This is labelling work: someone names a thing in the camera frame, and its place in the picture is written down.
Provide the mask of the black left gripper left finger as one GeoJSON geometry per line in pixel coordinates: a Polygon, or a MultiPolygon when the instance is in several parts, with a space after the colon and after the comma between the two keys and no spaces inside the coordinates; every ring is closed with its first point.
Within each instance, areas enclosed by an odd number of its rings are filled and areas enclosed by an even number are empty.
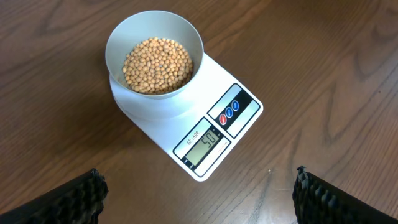
{"type": "Polygon", "coordinates": [[[1,223],[98,224],[108,186],[96,169],[1,215],[1,223]]]}

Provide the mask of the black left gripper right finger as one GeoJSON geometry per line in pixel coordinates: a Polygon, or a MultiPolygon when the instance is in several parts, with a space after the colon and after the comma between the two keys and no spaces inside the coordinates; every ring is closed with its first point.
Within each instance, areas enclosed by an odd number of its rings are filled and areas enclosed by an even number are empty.
{"type": "Polygon", "coordinates": [[[297,168],[292,200],[299,224],[397,224],[393,218],[297,168]]]}

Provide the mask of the pile of soybeans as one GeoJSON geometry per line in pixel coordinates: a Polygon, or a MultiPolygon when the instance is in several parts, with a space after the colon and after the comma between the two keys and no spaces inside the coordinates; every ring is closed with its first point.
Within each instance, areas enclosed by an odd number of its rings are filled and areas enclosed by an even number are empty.
{"type": "Polygon", "coordinates": [[[153,37],[126,55],[122,72],[132,91],[162,95],[178,90],[193,77],[194,64],[180,43],[153,37]]]}

